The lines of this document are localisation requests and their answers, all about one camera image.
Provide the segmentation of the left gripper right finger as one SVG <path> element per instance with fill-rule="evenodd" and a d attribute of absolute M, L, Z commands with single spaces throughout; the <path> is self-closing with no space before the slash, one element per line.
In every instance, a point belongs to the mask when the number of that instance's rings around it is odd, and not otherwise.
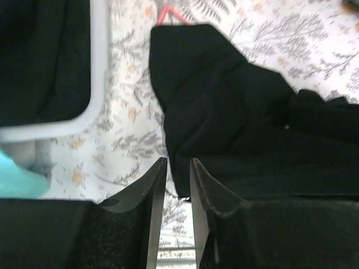
<path fill-rule="evenodd" d="M 199 159 L 190 161 L 190 191 L 197 268 L 218 268 L 218 220 L 232 216 L 247 200 L 218 182 Z"/>

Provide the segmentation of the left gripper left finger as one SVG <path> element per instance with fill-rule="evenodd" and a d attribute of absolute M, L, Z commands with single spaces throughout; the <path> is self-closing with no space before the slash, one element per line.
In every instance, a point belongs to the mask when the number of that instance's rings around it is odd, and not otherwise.
<path fill-rule="evenodd" d="M 100 268 L 156 268 L 166 177 L 167 159 L 161 157 L 141 178 L 98 204 Z"/>

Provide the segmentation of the black t shirt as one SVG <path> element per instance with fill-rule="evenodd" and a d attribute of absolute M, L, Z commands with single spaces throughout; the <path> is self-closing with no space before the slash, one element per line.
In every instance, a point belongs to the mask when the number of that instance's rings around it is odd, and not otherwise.
<path fill-rule="evenodd" d="M 206 24 L 152 28 L 149 71 L 180 198 L 192 159 L 243 198 L 358 195 L 358 105 L 294 91 Z"/>

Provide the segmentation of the pink hanger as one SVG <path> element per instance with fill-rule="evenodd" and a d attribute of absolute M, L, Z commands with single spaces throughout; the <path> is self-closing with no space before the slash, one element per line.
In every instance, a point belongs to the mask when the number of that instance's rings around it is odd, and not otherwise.
<path fill-rule="evenodd" d="M 160 10 L 156 26 L 160 25 L 191 25 L 191 23 L 185 19 L 184 15 L 177 11 L 173 6 L 165 4 Z"/>

